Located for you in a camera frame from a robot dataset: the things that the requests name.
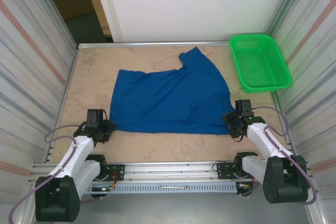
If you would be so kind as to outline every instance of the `blue cloth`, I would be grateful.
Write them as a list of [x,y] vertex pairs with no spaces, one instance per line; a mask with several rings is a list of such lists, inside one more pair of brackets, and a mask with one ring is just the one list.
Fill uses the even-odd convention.
[[197,47],[180,60],[179,70],[119,71],[110,110],[117,130],[229,134],[222,116],[234,108],[221,73]]

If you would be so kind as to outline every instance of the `green plastic basket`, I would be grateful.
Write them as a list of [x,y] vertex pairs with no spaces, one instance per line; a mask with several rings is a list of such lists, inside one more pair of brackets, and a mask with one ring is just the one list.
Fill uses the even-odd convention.
[[244,92],[273,92],[292,84],[284,57],[272,37],[266,34],[237,35],[229,44]]

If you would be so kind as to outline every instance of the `metal handle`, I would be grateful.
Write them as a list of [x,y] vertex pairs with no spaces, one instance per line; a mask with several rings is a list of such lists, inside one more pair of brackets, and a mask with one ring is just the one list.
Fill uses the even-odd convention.
[[159,185],[159,189],[164,189],[164,188],[168,188],[168,189],[188,189],[189,186],[185,185],[185,186],[164,186],[164,185]]

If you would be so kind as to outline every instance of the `marble-patterned surface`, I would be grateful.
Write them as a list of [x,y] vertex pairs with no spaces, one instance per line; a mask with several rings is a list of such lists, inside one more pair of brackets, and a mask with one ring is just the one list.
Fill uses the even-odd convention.
[[[109,114],[115,80],[119,69],[156,72],[178,69],[179,55],[192,47],[86,48],[77,60],[60,125],[80,124],[87,109],[105,109]],[[199,47],[219,69],[231,92],[231,102],[251,99],[252,106],[274,106],[270,93],[242,92],[230,48]],[[273,111],[260,110],[256,115],[281,130]],[[58,135],[73,134],[74,128],[62,129]],[[277,137],[283,144],[284,139]],[[61,160],[70,141],[59,140],[51,162]],[[97,144],[93,153],[104,154],[108,162],[174,162],[233,159],[237,152],[259,152],[248,138],[236,143],[229,135],[132,133],[115,131],[108,143]]]

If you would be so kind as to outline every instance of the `doorway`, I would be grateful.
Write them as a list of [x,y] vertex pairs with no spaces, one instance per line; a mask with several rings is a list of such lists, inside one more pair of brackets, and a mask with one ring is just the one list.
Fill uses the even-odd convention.
[[104,13],[102,8],[97,7],[100,0],[93,0],[96,3],[93,3],[92,0],[53,1],[76,44],[113,42],[111,35],[106,32],[106,28],[103,29]]

